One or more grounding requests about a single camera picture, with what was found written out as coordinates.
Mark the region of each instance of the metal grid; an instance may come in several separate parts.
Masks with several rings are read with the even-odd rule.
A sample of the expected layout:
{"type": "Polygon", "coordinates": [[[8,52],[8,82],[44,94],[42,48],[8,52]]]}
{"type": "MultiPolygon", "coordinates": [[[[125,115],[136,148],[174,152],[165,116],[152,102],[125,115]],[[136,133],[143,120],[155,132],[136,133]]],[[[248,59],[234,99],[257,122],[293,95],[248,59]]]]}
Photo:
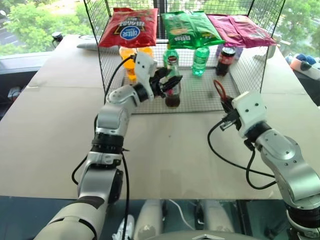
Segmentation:
{"type": "MultiPolygon", "coordinates": [[[[158,8],[157,46],[152,47],[153,55],[158,61],[158,67],[163,67],[163,54],[168,41],[165,39],[165,30],[161,13],[170,11],[197,11],[204,10],[208,14],[249,15],[259,26],[265,28],[271,35],[279,20],[285,0],[84,0],[87,14],[97,43],[113,13],[114,7],[129,7],[135,10],[158,8]]],[[[210,57],[207,70],[201,79],[192,76],[193,50],[178,49],[180,73],[183,74],[181,104],[178,108],[169,109],[163,99],[155,99],[152,103],[141,105],[136,113],[182,113],[205,112],[221,110],[220,100],[215,94],[212,85],[213,79],[221,80],[229,95],[236,97],[239,93],[248,90],[261,90],[265,64],[267,60],[267,47],[244,49],[239,61],[230,68],[230,74],[219,79],[212,67],[217,65],[215,57],[216,46],[210,47],[210,57]]],[[[113,74],[114,69],[121,62],[119,48],[98,48],[99,62],[103,88],[113,74]]],[[[128,83],[125,71],[118,71],[111,85],[111,90],[128,83]]]]}

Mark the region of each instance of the table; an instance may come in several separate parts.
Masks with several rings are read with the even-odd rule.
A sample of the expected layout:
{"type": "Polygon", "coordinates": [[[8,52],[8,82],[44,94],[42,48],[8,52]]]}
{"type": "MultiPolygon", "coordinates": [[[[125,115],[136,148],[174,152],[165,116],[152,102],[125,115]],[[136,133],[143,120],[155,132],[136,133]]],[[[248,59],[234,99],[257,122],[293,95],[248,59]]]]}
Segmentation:
{"type": "MultiPolygon", "coordinates": [[[[76,35],[64,38],[1,120],[0,195],[77,197],[71,173],[91,147],[94,117],[103,105],[97,53],[76,48],[79,41],[76,35]]],[[[320,111],[278,49],[267,62],[262,97],[268,123],[295,139],[304,158],[320,174],[320,111]]],[[[130,197],[281,198],[276,186],[251,189],[243,170],[210,151],[207,133],[223,115],[133,115],[124,140],[130,150],[125,153],[130,197]]],[[[234,128],[217,130],[211,140],[226,158],[247,165],[250,152],[234,128]]],[[[252,168],[271,173],[260,156],[252,168]]],[[[256,185],[271,180],[254,173],[251,178],[256,185]]]]}

